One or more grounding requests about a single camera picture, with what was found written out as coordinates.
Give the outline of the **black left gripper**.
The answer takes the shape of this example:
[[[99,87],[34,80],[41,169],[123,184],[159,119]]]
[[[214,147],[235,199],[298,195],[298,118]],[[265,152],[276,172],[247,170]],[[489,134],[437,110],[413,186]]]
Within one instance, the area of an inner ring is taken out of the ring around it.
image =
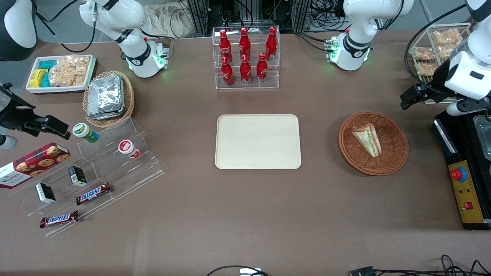
[[[427,84],[432,89],[427,89],[421,84],[415,84],[407,89],[406,94],[400,95],[400,108],[407,110],[412,105],[421,102],[422,97],[424,97],[424,101],[434,100],[435,102],[441,102],[448,97],[455,97],[455,92],[444,85],[449,74],[449,69],[449,61],[445,61],[436,68],[432,80]]]

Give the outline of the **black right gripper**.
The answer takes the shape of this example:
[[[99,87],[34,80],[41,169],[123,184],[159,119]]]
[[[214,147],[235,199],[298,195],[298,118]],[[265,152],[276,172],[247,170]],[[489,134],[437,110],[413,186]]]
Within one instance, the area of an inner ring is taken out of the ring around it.
[[[8,130],[18,130],[38,137],[40,132],[52,133],[69,140],[69,125],[52,115],[41,117],[36,121],[35,106],[30,105],[10,91],[11,83],[1,84],[0,124]]]

